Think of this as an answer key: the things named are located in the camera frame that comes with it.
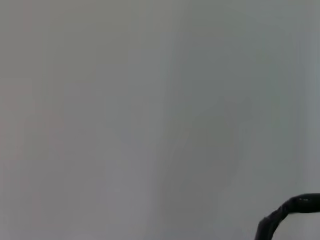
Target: wall surface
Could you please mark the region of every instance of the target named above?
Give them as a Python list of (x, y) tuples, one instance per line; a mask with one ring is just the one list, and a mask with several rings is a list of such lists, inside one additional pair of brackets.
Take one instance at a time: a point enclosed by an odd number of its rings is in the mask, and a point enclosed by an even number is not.
[(317, 9), (1, 1), (0, 239), (248, 240), (320, 192)]

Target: black object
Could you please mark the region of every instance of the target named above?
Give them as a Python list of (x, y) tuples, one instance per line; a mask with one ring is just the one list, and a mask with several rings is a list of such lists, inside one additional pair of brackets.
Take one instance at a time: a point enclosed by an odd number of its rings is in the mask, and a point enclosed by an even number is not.
[(294, 196), (259, 222), (254, 240), (271, 240), (279, 224), (289, 214), (320, 212), (320, 193)]

